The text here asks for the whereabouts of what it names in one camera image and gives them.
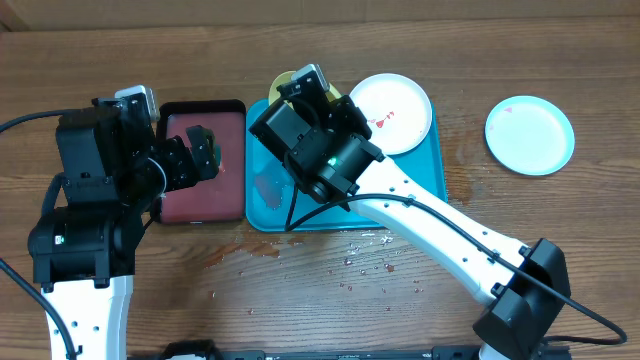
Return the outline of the light blue plate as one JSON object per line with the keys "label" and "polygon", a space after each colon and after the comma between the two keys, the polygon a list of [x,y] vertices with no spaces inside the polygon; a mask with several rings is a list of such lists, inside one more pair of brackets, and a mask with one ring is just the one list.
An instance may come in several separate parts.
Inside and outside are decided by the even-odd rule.
{"label": "light blue plate", "polygon": [[571,160],[575,133],[553,103],[519,95],[499,102],[488,114],[485,142],[507,169],[527,176],[551,175]]}

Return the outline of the green sponge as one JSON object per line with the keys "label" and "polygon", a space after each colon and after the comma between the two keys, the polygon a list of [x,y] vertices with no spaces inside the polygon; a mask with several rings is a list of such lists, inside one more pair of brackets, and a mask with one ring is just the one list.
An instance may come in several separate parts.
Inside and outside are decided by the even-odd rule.
{"label": "green sponge", "polygon": [[214,145],[213,152],[216,167],[219,168],[221,164],[221,147],[219,144]]}

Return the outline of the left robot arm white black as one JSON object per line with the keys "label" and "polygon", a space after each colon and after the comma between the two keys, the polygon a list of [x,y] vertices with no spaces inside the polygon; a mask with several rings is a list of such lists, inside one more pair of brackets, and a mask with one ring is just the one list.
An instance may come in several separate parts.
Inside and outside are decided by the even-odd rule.
{"label": "left robot arm white black", "polygon": [[59,119],[63,164],[28,238],[54,359],[124,359],[143,214],[218,173],[211,130],[159,139],[144,93],[95,98]]}

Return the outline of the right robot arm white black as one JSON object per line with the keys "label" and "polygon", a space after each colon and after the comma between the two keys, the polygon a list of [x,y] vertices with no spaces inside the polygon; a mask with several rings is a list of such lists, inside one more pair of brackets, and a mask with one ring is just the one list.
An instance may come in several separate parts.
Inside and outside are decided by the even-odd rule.
{"label": "right robot arm white black", "polygon": [[251,134],[320,211],[342,207],[404,237],[451,273],[483,306],[474,332],[483,359],[531,359],[569,302],[563,252],[527,246],[477,223],[414,181],[395,162],[428,134],[432,105],[411,79],[373,75],[337,95],[320,71],[297,71]]}

